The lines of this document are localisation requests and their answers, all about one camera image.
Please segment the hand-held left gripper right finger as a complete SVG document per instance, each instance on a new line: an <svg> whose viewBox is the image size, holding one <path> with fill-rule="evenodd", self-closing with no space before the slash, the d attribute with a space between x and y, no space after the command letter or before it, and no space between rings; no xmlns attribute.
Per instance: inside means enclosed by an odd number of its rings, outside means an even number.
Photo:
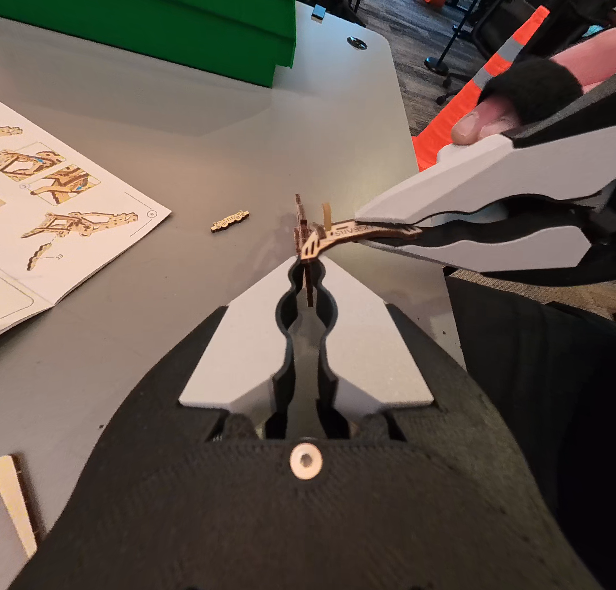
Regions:
<svg viewBox="0 0 616 590"><path fill-rule="evenodd" d="M327 257L315 263L319 340L316 401L328 437L350 436L367 416L434 403L390 305Z"/></svg>

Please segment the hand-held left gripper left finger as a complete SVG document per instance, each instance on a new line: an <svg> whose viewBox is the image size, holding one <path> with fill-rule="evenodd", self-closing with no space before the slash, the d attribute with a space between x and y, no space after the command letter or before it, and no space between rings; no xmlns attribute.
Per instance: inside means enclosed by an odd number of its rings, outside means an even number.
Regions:
<svg viewBox="0 0 616 590"><path fill-rule="evenodd" d="M297 319L297 258L231 301L179 396L182 406L227 411L287 436L296 370L290 327Z"/></svg>

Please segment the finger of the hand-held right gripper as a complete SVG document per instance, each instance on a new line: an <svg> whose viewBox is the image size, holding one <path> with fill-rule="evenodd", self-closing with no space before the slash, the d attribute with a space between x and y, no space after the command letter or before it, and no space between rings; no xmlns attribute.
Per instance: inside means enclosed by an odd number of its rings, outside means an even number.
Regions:
<svg viewBox="0 0 616 590"><path fill-rule="evenodd" d="M424 228L408 242L374 238L360 244L479 273L572 268L591 248L590 240L576 224L540 225L449 222Z"/></svg>
<svg viewBox="0 0 616 590"><path fill-rule="evenodd" d="M614 134L581 134L519 149L505 135L492 135L378 195L355 219L414 224L521 195L576 201L614 179Z"/></svg>

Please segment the wooden model lever assembly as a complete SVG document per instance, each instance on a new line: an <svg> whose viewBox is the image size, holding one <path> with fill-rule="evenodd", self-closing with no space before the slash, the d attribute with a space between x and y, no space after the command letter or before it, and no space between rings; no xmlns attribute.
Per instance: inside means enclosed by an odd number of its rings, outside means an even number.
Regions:
<svg viewBox="0 0 616 590"><path fill-rule="evenodd" d="M309 239L311 231L307 223L305 209L301 201L301 195L295 194L296 206L296 226L294 227L294 238L297 255L301 255L302 249L306 241ZM312 308L313 304L313 285L311 277L311 268L306 265L304 267L304 286L306 290L307 306Z"/></svg>

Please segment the wooden model frame part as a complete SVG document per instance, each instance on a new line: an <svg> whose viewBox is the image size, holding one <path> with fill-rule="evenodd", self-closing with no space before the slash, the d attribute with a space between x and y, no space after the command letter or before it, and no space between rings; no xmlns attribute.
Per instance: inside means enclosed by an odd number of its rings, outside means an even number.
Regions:
<svg viewBox="0 0 616 590"><path fill-rule="evenodd" d="M354 219L333 222L331 206L322 205L323 224L306 224L299 219L299 239L303 241L299 249L299 261L308 264L335 246L344 243L358 243L366 240L396 239L408 243L415 240L423 230L413 225L366 224Z"/></svg>

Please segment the person's right hand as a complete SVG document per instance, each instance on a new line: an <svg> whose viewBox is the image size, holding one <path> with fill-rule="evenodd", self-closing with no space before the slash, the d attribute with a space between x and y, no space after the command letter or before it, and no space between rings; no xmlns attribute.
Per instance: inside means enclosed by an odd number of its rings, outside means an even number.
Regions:
<svg viewBox="0 0 616 590"><path fill-rule="evenodd" d="M453 126L452 142L470 145L537 123L614 75L615 27L551 57L525 57L487 83L475 108Z"/></svg>

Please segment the orange red plastic piece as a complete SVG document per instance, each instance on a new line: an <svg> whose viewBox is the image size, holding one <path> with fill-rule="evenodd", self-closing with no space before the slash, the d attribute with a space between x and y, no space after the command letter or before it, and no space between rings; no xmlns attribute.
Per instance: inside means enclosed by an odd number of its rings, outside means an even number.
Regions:
<svg viewBox="0 0 616 590"><path fill-rule="evenodd" d="M550 10L538 7L505 43L497 49L480 70L449 101L429 125L416 137L413 147L419 171L427 170L437 162L439 151L452 143L451 130L458 121L471 112L490 79L510 68L533 35L539 30Z"/></svg>

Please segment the small black stand round base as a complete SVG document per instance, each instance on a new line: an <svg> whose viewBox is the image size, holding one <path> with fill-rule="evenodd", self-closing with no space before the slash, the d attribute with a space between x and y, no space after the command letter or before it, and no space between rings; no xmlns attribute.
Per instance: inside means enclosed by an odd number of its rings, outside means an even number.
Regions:
<svg viewBox="0 0 616 590"><path fill-rule="evenodd" d="M455 10L459 13L460 19L457 22L453 22L452 24L452 34L443 47L442 52L435 56L428 56L424 60L425 67L432 73L437 74L438 76L447 76L449 74L449 66L445 61L447 54L450 52L453 45L457 42L468 42L471 43L471 28L469 27L469 18L472 12L474 11L475 4L471 2L468 7L463 7L454 2L446 2L445 7L447 10Z"/></svg>

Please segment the small toothed wooden part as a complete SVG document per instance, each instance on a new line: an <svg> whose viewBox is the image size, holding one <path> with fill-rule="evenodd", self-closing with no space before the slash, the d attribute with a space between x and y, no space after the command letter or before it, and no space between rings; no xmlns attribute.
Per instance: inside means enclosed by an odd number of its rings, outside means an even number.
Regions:
<svg viewBox="0 0 616 590"><path fill-rule="evenodd" d="M239 224L244 219L250 216L250 212L247 210L239 210L229 216L226 216L215 223L213 223L210 227L212 233L221 232L223 230L228 229L232 225Z"/></svg>

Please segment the open instruction booklet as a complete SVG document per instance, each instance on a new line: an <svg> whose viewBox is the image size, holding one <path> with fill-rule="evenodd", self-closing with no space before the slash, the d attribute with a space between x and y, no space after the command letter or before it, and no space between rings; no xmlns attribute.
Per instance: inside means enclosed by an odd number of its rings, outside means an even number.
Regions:
<svg viewBox="0 0 616 590"><path fill-rule="evenodd" d="M1 332L51 309L171 211L1 104Z"/></svg>

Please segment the wooden wedge stick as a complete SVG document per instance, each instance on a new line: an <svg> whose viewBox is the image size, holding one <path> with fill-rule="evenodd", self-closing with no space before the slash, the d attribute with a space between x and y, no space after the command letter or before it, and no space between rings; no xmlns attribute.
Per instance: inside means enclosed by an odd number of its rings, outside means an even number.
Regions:
<svg viewBox="0 0 616 590"><path fill-rule="evenodd" d="M36 531L30 517L25 490L20 478L21 472L11 455L1 456L1 501L17 532L21 546L28 559L38 549Z"/></svg>

